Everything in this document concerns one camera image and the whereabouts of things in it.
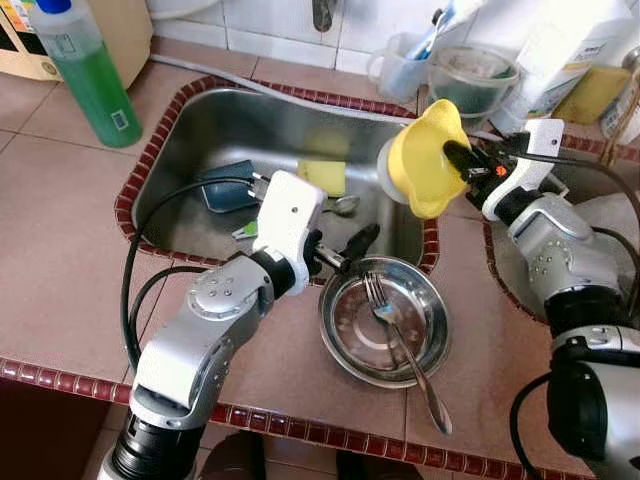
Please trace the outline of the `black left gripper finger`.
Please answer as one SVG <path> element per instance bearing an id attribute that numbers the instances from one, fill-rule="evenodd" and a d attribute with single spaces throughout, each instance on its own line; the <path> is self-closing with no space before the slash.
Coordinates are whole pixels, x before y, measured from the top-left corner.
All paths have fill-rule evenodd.
<path id="1" fill-rule="evenodd" d="M 366 227 L 357 230 L 348 239 L 346 248 L 342 251 L 344 262 L 355 262 L 365 257 L 369 253 L 372 243 L 380 236 L 380 232 L 379 224 L 367 224 Z"/>

